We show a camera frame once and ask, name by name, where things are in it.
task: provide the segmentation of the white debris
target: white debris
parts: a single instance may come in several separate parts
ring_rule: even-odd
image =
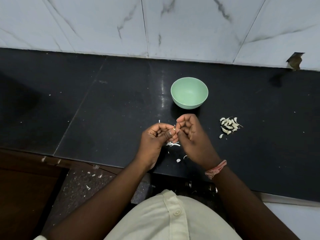
[[[178,144],[178,142],[177,142],[177,143],[172,143],[172,141],[169,141],[169,142],[166,144],[166,146],[180,146],[180,145]]]

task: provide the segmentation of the wrist band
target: wrist band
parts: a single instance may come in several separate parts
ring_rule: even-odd
[[[205,175],[207,175],[210,179],[214,177],[214,175],[220,173],[220,171],[223,169],[224,166],[226,166],[227,161],[223,160],[218,166],[216,166],[213,169],[210,169],[206,171]]]

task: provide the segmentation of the peeled garlic clove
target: peeled garlic clove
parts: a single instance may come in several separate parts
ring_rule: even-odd
[[[226,129],[224,129],[224,128],[222,128],[222,131],[224,132],[224,133],[226,133],[226,134],[228,134],[228,130],[226,130]]]

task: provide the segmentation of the green bowl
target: green bowl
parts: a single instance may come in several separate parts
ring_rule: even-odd
[[[180,108],[195,109],[207,99],[208,88],[199,79],[182,77],[172,84],[171,96]]]

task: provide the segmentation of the pile of garlic cloves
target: pile of garlic cloves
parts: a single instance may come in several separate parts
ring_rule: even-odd
[[[239,126],[243,127],[242,125],[238,124],[237,122],[237,117],[234,117],[233,119],[230,119],[231,117],[229,118],[221,118],[220,119],[220,123],[221,123],[221,128],[222,128],[222,131],[224,133],[226,133],[227,135],[229,135],[231,132],[234,133],[235,131],[237,131],[239,129]]]

